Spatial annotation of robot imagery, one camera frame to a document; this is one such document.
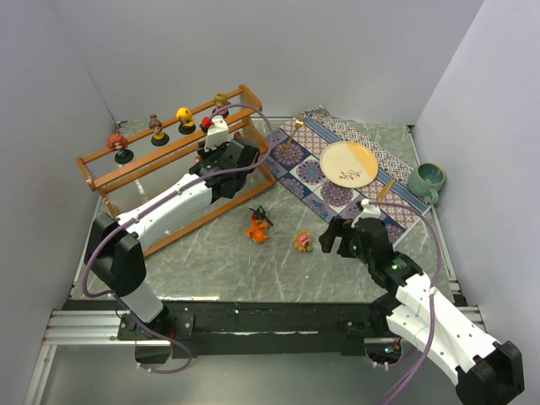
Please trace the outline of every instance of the orange wooden rack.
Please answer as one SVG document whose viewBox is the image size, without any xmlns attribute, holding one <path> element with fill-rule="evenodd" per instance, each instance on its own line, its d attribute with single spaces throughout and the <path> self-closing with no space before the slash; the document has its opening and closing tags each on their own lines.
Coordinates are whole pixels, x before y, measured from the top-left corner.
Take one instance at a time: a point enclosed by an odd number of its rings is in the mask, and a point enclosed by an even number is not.
<svg viewBox="0 0 540 405">
<path fill-rule="evenodd" d="M 248 105 L 253 105 L 259 110 L 262 110 L 261 101 L 248 89 L 247 86 L 242 84 L 238 89 L 235 89 L 227 93 L 227 97 L 232 99 L 233 97 L 240 96 L 240 101 Z M 212 101 L 199 105 L 198 107 L 192 108 L 192 114 L 196 115 L 200 112 L 203 112 L 209 108 L 212 108 Z M 235 114 L 231 114 L 227 117 L 226 121 L 229 125 L 229 132 L 235 132 L 242 129 L 242 137 L 250 140 L 256 144 L 261 150 L 261 154 L 265 153 L 268 149 L 267 140 L 261 135 L 257 130 L 255 125 L 251 120 L 251 115 L 254 114 L 254 111 L 243 108 Z M 178 122 L 176 117 L 170 118 L 169 120 L 163 122 L 163 128 L 174 125 Z M 143 138 L 152 135 L 150 129 L 146 129 L 131 137 L 127 138 L 128 144 L 137 142 Z M 205 134 L 202 131 L 196 131 L 191 135 L 188 135 L 182 139 L 169 143 L 154 152 L 143 156 L 140 159 L 135 159 L 130 163 L 123 165 L 101 177 L 94 178 L 91 175 L 90 170 L 88 169 L 87 164 L 106 156 L 107 154 L 114 154 L 114 151 L 110 151 L 108 148 L 103 148 L 93 154 L 90 154 L 86 157 L 77 157 L 77 165 L 81 170 L 81 173 L 86 180 L 86 183 L 92 191 L 97 191 L 103 198 L 105 205 L 111 212 L 113 217 L 116 217 L 120 212 L 114 206 L 113 202 L 109 198 L 109 194 L 119 188 L 149 174 L 155 170 L 168 165 L 171 162 L 174 162 L 188 154 L 191 154 L 197 150 L 197 144 L 199 141 L 205 138 Z M 238 197 L 233 198 L 230 202 L 226 203 L 220 208 L 216 208 L 211 213 L 203 216 L 197 221 L 185 226 L 182 229 L 177 230 L 176 232 L 170 234 L 163 240 L 158 243 L 150 246 L 145 252 L 144 255 L 150 256 L 156 251 L 163 249 L 169 244 L 173 243 L 176 240 L 179 240 L 181 237 L 189 234 L 193 230 L 196 230 L 208 223 L 209 221 L 217 218 L 219 215 L 230 211 L 232 208 L 237 207 L 243 202 L 249 200 L 250 198 L 264 192 L 269 187 L 273 186 L 276 183 L 275 177 L 272 175 L 270 170 L 268 170 L 264 165 L 260 165 L 257 168 L 262 172 L 265 177 L 265 181 L 258 187 L 242 194 Z"/>
</svg>

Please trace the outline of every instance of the plate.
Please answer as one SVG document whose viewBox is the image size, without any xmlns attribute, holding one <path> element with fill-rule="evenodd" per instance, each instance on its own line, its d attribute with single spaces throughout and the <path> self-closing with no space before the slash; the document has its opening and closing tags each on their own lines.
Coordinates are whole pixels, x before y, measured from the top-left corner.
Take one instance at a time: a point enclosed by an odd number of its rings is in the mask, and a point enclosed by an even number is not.
<svg viewBox="0 0 540 405">
<path fill-rule="evenodd" d="M 321 170 L 329 181 L 341 187 L 367 186 L 379 172 L 375 155 L 356 142 L 337 142 L 322 151 Z"/>
</svg>

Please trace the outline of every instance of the pink toy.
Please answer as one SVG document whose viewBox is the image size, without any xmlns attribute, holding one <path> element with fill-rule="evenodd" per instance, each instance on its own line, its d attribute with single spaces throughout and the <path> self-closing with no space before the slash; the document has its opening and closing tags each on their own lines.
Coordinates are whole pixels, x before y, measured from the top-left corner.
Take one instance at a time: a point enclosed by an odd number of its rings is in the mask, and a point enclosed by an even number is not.
<svg viewBox="0 0 540 405">
<path fill-rule="evenodd" d="M 296 235 L 296 238 L 294 238 L 294 244 L 296 245 L 296 249 L 299 251 L 313 250 L 313 247 L 311 246 L 311 235 L 307 230 L 303 230 Z"/>
</svg>

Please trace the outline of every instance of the ceramic mug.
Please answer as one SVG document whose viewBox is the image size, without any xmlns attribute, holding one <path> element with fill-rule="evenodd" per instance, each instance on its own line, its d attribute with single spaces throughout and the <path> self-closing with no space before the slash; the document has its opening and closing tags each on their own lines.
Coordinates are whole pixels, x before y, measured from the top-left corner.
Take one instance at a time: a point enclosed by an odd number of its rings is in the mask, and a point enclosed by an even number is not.
<svg viewBox="0 0 540 405">
<path fill-rule="evenodd" d="M 407 186 L 416 197 L 421 197 L 430 204 L 436 204 L 445 179 L 445 172 L 438 165 L 422 163 L 409 175 Z"/>
</svg>

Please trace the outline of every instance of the small toy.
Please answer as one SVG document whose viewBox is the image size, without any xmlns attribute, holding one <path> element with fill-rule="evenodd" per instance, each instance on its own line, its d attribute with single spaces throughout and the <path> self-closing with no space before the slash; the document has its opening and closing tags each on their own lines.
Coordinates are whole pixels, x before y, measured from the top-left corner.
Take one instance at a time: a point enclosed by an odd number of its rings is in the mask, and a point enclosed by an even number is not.
<svg viewBox="0 0 540 405">
<path fill-rule="evenodd" d="M 227 95 L 224 93 L 217 93 L 212 100 L 213 104 L 216 108 L 212 110 L 212 114 L 219 110 L 221 107 L 224 107 L 226 105 L 229 105 L 229 99 L 227 98 Z M 221 113 L 219 113 L 223 118 L 227 118 L 229 116 L 229 110 L 225 110 Z"/>
<path fill-rule="evenodd" d="M 176 118 L 178 118 L 178 132 L 184 135 L 194 133 L 197 127 L 195 126 L 195 120 L 193 120 L 193 114 L 186 107 L 181 107 L 176 112 Z"/>
<path fill-rule="evenodd" d="M 121 165 L 133 159 L 133 152 L 127 148 L 127 139 L 121 133 L 113 133 L 109 136 L 107 148 L 116 151 L 115 161 Z"/>
<path fill-rule="evenodd" d="M 201 131 L 203 133 L 208 133 L 208 129 L 212 126 L 212 120 L 210 119 L 210 117 L 208 116 L 205 116 L 202 121 L 201 121 L 201 125 L 199 126 L 201 128 Z"/>
<path fill-rule="evenodd" d="M 163 124 L 160 120 L 158 120 L 158 116 L 156 116 L 155 114 L 152 114 L 150 116 L 148 128 L 151 129 L 154 133 L 151 141 L 154 146 L 163 146 L 169 142 L 169 135 L 161 132 L 161 130 L 163 129 Z"/>
<path fill-rule="evenodd" d="M 310 233 L 307 230 L 301 231 L 294 238 L 294 245 L 299 251 L 313 251 Z"/>
<path fill-rule="evenodd" d="M 268 226 L 273 226 L 272 221 L 267 217 L 264 208 L 259 205 L 259 208 L 250 208 L 253 212 L 251 215 L 251 227 L 245 232 L 245 235 L 252 238 L 256 243 L 264 243 L 268 239 L 268 235 L 264 232 Z"/>
</svg>

